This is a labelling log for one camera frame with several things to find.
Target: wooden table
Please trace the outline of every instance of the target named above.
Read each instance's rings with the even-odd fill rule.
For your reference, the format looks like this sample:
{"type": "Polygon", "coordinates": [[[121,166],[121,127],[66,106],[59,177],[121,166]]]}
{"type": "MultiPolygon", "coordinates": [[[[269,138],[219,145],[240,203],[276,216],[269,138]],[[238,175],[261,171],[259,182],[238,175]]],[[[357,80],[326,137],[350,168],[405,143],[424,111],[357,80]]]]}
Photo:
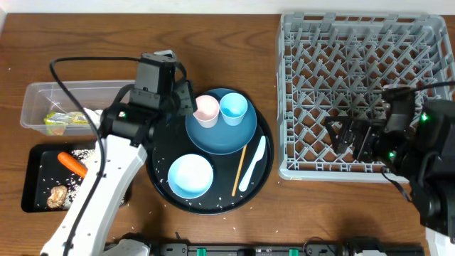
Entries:
{"type": "MultiPolygon", "coordinates": [[[[455,17],[446,17],[455,41],[455,17]]],[[[52,81],[48,64],[75,55],[133,56],[173,49],[196,91],[244,90],[276,131],[275,34],[279,16],[9,14],[0,37],[0,255],[37,255],[65,213],[24,213],[21,194],[28,152],[46,137],[19,124],[27,85],[52,81]]],[[[131,63],[62,63],[63,80],[134,79],[131,63]]],[[[214,216],[183,212],[155,191],[145,168],[108,240],[141,232],[161,242],[303,243],[370,235],[427,246],[419,214],[390,184],[284,181],[277,165],[246,206],[214,216]]]]}

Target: chopstick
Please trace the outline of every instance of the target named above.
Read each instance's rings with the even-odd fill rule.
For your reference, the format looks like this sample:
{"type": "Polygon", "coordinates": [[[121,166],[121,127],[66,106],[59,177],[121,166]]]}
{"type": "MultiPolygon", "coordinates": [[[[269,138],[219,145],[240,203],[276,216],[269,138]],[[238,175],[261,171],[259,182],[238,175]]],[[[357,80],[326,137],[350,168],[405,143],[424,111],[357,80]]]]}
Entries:
{"type": "Polygon", "coordinates": [[[247,151],[247,145],[243,147],[242,157],[240,157],[239,169],[237,170],[237,176],[235,177],[234,189],[232,190],[232,196],[235,196],[237,185],[239,183],[240,171],[242,170],[243,159],[245,158],[245,152],[247,151]]]}

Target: plastic bin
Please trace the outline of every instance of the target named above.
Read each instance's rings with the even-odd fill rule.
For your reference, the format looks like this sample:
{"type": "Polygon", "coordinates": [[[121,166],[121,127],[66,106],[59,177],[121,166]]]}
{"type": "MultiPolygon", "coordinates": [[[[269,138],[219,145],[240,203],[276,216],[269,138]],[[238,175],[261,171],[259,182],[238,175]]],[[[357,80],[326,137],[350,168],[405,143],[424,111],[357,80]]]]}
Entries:
{"type": "MultiPolygon", "coordinates": [[[[134,83],[134,80],[102,80],[64,82],[83,107],[91,110],[103,110],[112,104],[120,88],[134,83]]],[[[77,111],[56,82],[36,82],[27,87],[23,99],[21,125],[43,134],[47,133],[44,118],[52,111],[67,113],[77,111]]],[[[86,125],[65,125],[65,136],[90,135],[92,130],[86,125]]]]}
{"type": "MultiPolygon", "coordinates": [[[[420,87],[455,76],[447,27],[435,15],[283,14],[276,64],[279,175],[291,180],[387,182],[380,162],[356,161],[351,149],[334,153],[324,117],[385,118],[385,85],[420,87]]],[[[412,126],[423,103],[452,100],[454,92],[419,93],[412,126]]]]}

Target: carrot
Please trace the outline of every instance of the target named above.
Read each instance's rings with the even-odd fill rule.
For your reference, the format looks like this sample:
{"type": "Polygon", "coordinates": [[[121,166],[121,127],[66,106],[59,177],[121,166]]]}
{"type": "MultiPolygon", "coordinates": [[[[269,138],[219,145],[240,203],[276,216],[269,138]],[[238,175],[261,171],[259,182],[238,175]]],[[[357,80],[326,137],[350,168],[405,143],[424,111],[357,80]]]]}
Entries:
{"type": "Polygon", "coordinates": [[[66,152],[61,152],[57,156],[58,161],[62,163],[66,168],[70,169],[73,173],[85,178],[87,174],[87,168],[80,164],[76,159],[74,159],[70,154],[66,152]]]}

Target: wire rack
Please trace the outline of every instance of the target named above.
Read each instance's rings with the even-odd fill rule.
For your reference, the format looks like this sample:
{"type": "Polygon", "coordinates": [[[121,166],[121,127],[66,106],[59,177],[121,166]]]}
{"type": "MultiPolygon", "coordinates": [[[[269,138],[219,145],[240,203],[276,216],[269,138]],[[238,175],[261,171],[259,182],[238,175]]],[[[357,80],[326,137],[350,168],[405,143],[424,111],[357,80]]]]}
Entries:
{"type": "MultiPolygon", "coordinates": [[[[455,74],[440,16],[284,14],[277,40],[279,172],[286,179],[385,181],[381,163],[356,161],[351,149],[335,154],[324,118],[385,118],[386,86],[421,87],[455,74]]],[[[453,96],[453,88],[419,93],[411,125],[423,103],[453,96]]]]}

